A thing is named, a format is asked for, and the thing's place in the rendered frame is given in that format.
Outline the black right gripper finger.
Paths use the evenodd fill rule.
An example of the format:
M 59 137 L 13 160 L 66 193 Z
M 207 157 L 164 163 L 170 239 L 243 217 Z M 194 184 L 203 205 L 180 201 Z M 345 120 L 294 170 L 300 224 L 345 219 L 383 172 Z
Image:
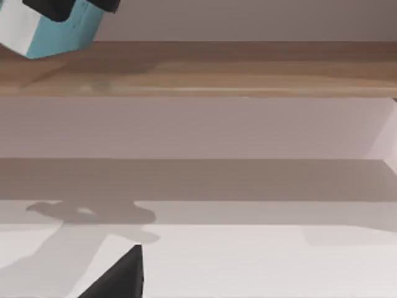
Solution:
M 142 245 L 134 245 L 78 298 L 143 298 Z

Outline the wooden shelf board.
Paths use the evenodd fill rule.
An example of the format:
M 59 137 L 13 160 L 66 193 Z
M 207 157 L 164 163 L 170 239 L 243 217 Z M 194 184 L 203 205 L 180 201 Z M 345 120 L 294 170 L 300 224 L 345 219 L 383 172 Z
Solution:
M 95 42 L 37 60 L 0 47 L 0 96 L 397 98 L 397 41 Z

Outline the teal and white book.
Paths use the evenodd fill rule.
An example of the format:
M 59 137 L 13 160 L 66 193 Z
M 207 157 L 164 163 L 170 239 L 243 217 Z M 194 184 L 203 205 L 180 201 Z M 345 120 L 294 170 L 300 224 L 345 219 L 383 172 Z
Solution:
M 76 0 L 64 22 L 54 22 L 22 0 L 0 0 L 0 45 L 28 59 L 38 59 L 90 46 L 104 11 Z

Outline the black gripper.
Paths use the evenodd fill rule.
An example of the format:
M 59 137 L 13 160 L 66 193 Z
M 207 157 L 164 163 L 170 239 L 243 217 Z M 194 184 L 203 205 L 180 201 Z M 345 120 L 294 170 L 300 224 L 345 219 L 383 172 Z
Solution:
M 22 3 L 55 22 L 64 22 L 72 10 L 77 6 L 78 0 L 22 0 Z M 83 0 L 104 12 L 116 13 L 121 0 Z

